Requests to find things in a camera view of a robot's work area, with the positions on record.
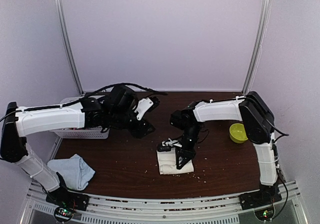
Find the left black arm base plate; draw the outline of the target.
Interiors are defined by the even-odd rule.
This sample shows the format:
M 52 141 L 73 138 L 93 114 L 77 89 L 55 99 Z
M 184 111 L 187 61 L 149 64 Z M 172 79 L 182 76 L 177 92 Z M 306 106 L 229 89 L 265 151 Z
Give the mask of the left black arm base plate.
M 63 187 L 46 194 L 46 202 L 69 209 L 86 211 L 90 197 L 86 194 L 70 192 Z

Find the white terry towel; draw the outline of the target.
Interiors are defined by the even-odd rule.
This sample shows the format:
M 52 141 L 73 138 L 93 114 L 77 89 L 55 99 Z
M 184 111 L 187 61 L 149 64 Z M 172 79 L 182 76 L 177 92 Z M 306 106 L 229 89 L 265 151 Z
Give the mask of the white terry towel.
M 192 161 L 189 161 L 182 169 L 177 169 L 175 149 L 170 151 L 157 151 L 158 169 L 160 175 L 176 175 L 194 172 Z

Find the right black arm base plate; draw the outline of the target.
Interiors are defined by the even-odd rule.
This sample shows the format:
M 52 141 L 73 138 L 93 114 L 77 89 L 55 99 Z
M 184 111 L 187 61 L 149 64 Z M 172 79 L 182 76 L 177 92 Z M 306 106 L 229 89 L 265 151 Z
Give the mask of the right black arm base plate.
M 239 200 L 242 210 L 247 210 L 272 205 L 275 202 L 281 201 L 282 196 L 278 187 L 263 186 L 258 191 L 241 194 Z

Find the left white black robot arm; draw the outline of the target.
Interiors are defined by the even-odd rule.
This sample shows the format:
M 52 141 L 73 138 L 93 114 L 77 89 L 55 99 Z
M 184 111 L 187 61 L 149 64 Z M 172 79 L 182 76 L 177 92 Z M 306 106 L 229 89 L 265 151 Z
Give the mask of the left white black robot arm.
M 61 206 L 72 201 L 61 174 L 51 170 L 32 150 L 28 137 L 43 135 L 60 129 L 90 129 L 100 127 L 124 129 L 135 138 L 143 138 L 154 131 L 144 115 L 159 105 L 156 97 L 146 97 L 133 105 L 131 101 L 109 104 L 104 98 L 81 98 L 74 102 L 43 107 L 18 107 L 8 104 L 2 119 L 0 156 L 18 165 L 39 182 Z

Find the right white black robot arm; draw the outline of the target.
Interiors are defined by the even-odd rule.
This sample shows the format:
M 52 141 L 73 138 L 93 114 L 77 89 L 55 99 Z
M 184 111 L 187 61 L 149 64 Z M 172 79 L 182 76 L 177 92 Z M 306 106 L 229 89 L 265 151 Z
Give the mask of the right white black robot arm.
M 177 169 L 182 169 L 195 155 L 201 125 L 207 121 L 234 120 L 244 125 L 248 140 L 256 150 L 260 170 L 260 190 L 256 200 L 268 204 L 276 195 L 278 153 L 275 150 L 274 114 L 256 91 L 227 100 L 201 100 L 190 103 L 170 116 L 171 125 L 182 130 L 178 140 L 164 141 L 158 152 L 174 150 Z

